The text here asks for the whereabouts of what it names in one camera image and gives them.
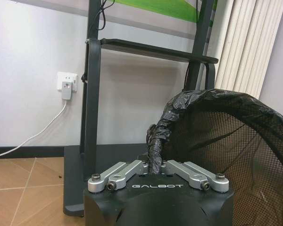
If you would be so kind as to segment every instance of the tiled floor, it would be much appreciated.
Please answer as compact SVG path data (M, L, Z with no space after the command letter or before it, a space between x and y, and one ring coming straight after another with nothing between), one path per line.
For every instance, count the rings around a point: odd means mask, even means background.
M0 226L83 226L63 214L63 158L0 160Z

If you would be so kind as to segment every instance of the black mesh basket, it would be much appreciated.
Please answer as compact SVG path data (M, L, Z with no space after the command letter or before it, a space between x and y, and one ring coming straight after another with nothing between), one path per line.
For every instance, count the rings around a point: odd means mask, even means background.
M162 159L224 173L235 191L233 225L283 225L283 116L225 90L183 92L147 133L151 173Z

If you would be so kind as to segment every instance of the hex bolt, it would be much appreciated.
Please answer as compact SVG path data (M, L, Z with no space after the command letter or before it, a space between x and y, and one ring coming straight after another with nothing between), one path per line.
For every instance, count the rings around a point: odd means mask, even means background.
M113 181L107 183L107 189L109 191L114 191L116 189L116 187L117 187L117 185Z
M216 180L224 180L225 179L225 175L222 173L217 173L216 174Z
M210 185L209 185L209 182L208 181L204 181L201 183L201 188L204 190L204 191L207 191L210 189Z
M99 181L100 180L100 174L98 174L98 173L92 174L91 180Z

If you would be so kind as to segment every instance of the electrical socket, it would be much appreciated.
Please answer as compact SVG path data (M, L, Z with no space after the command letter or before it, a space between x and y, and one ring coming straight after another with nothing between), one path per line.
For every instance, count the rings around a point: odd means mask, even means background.
M72 92L77 91L77 74L70 72L58 72L57 73L58 82L57 82L57 90L62 90L62 82L67 81L72 83Z

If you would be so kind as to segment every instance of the stand base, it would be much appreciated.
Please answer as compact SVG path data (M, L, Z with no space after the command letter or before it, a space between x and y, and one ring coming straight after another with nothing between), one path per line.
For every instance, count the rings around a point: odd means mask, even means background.
M146 144L97 145L96 172L101 173L119 161L133 161L147 152ZM69 216L83 216L83 154L80 146L64 148L64 204L63 212Z

